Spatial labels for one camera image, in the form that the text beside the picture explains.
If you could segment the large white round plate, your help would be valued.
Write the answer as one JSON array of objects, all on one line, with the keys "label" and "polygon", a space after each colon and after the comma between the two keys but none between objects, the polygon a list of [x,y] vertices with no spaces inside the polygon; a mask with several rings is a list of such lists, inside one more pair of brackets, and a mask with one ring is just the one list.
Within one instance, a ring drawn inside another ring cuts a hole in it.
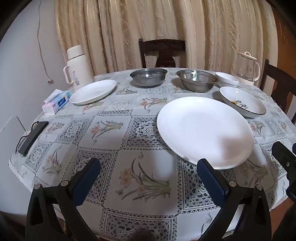
[{"label": "large white round plate", "polygon": [[217,170],[239,166],[253,151],[254,138],[245,118],[206,97],[188,96],[167,103],[158,113],[157,128],[178,156],[192,164],[206,159]]}]

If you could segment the tissue pack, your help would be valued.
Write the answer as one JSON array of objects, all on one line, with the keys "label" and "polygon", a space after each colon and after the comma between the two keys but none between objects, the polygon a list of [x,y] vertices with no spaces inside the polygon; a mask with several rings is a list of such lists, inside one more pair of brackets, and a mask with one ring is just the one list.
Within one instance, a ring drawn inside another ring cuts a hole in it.
[{"label": "tissue pack", "polygon": [[69,91],[55,89],[51,95],[44,100],[42,109],[45,115],[55,115],[64,105],[70,100],[71,94]]}]

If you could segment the dark wooden chair back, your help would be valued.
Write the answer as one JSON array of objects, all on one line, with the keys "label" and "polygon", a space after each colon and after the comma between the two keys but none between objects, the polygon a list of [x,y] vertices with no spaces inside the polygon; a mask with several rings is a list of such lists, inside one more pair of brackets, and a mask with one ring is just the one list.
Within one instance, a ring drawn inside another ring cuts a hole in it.
[{"label": "dark wooden chair back", "polygon": [[145,61],[145,54],[147,52],[158,52],[159,55],[156,61],[155,68],[175,68],[176,62],[173,58],[173,53],[176,51],[186,51],[186,43],[184,40],[158,39],[144,41],[142,38],[140,38],[138,40],[138,45],[143,68],[147,68]]}]

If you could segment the black-rimmed white decorated plate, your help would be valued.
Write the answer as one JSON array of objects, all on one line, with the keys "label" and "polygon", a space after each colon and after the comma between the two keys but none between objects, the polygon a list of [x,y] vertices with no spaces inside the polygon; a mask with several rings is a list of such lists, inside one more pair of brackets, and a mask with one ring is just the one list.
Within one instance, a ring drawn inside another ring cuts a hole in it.
[{"label": "black-rimmed white decorated plate", "polygon": [[258,118],[266,114],[264,104],[252,94],[239,88],[224,86],[219,93],[225,104],[246,118]]}]

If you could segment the dark wooden chair right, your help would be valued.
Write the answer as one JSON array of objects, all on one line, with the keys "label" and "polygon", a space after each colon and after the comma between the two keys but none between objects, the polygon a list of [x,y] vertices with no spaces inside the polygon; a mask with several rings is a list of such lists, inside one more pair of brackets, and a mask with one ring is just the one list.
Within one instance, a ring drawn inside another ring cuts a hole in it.
[{"label": "dark wooden chair right", "polygon": [[276,82],[276,87],[271,93],[271,98],[285,113],[288,111],[287,98],[291,93],[295,96],[295,78],[280,68],[269,64],[269,60],[264,62],[262,79],[259,88],[264,89],[267,77],[272,78]]}]

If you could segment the white oval plate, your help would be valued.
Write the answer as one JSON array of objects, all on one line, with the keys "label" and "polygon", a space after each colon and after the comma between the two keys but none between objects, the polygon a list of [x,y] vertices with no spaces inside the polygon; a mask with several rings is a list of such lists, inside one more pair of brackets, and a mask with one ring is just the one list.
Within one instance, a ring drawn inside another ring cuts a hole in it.
[{"label": "white oval plate", "polygon": [[96,102],[108,96],[116,86],[117,82],[111,79],[100,80],[88,84],[73,93],[70,97],[70,102],[75,105],[84,105]]}]

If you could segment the cream thermos jug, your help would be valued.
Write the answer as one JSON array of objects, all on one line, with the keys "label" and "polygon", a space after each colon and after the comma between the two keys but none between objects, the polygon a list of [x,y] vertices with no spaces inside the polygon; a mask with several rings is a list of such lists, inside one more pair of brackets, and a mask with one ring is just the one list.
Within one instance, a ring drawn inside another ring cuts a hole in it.
[{"label": "cream thermos jug", "polygon": [[82,46],[76,45],[67,50],[68,61],[63,69],[66,82],[73,85],[73,90],[94,82],[88,59],[83,53]]}]

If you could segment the small steel bowl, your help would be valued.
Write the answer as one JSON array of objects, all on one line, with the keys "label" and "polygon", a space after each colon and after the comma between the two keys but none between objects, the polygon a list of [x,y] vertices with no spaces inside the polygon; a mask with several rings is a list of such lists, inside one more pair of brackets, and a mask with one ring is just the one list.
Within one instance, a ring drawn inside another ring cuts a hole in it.
[{"label": "small steel bowl", "polygon": [[138,86],[153,87],[162,84],[167,73],[163,68],[144,68],[130,73],[130,77]]}]

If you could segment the beige curtain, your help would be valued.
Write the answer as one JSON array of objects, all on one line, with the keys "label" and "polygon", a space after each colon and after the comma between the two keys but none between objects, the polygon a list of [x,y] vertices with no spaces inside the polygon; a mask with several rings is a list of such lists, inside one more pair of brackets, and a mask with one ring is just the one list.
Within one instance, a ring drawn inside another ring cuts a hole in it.
[{"label": "beige curtain", "polygon": [[177,64],[233,73],[238,52],[278,62],[278,35],[266,1],[56,1],[63,53],[81,45],[93,75],[140,68],[138,41],[185,41]]}]

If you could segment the floral lace tablecloth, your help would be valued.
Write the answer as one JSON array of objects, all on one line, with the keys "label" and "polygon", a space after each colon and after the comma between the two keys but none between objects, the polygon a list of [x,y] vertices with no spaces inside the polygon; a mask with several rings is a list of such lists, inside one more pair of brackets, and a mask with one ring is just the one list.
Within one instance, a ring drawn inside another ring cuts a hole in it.
[{"label": "floral lace tablecloth", "polygon": [[157,114],[169,101],[193,93],[177,70],[154,88],[132,84],[130,71],[95,77],[113,79],[116,90],[92,104],[66,104],[27,156],[13,154],[10,169],[27,187],[55,186],[71,179],[92,158],[101,171],[79,212],[89,227],[110,240],[124,240],[146,228],[157,240],[197,240],[219,211],[196,166],[173,153],[157,129]]}]

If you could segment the small white ceramic bowl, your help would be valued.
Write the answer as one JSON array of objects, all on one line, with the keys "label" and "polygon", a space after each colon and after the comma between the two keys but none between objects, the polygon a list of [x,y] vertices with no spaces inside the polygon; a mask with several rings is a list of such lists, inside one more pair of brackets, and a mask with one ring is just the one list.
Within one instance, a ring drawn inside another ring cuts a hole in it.
[{"label": "small white ceramic bowl", "polygon": [[233,75],[230,75],[224,72],[216,72],[215,75],[218,79],[218,85],[220,87],[223,87],[223,86],[236,87],[239,84],[238,78],[236,78]]}]

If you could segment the dark wooden chair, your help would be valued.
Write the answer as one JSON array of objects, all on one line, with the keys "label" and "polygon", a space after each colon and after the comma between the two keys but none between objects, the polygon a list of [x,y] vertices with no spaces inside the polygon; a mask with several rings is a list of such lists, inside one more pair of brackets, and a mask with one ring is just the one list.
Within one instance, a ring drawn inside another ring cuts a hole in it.
[{"label": "dark wooden chair", "polygon": [[186,43],[184,40],[158,39],[144,41],[142,38],[140,38],[138,40],[138,45],[143,68],[147,68],[145,61],[145,54],[147,52],[158,52],[159,55],[156,61],[155,68],[175,68],[176,62],[173,58],[173,53],[176,51],[186,51]]},{"label": "dark wooden chair", "polygon": [[269,64],[269,60],[264,62],[262,79],[259,88],[264,89],[267,77],[272,78],[276,82],[276,87],[271,93],[271,98],[285,113],[288,111],[287,98],[291,93],[295,96],[295,78],[280,68]]}]

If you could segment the large steel bowl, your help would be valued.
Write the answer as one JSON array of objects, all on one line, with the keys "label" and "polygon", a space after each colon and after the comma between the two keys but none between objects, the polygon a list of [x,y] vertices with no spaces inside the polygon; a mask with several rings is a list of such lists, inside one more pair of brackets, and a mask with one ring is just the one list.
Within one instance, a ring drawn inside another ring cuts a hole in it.
[{"label": "large steel bowl", "polygon": [[209,92],[218,82],[217,77],[212,74],[196,69],[184,69],[177,71],[182,85],[193,92]]}]

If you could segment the glass electric kettle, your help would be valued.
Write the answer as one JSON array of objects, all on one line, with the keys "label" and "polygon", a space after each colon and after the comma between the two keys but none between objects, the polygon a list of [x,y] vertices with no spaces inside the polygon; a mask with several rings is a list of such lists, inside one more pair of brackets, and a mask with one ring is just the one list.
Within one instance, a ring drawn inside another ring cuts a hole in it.
[{"label": "glass electric kettle", "polygon": [[257,59],[247,51],[238,52],[234,75],[241,83],[253,86],[260,78],[260,65]]}]

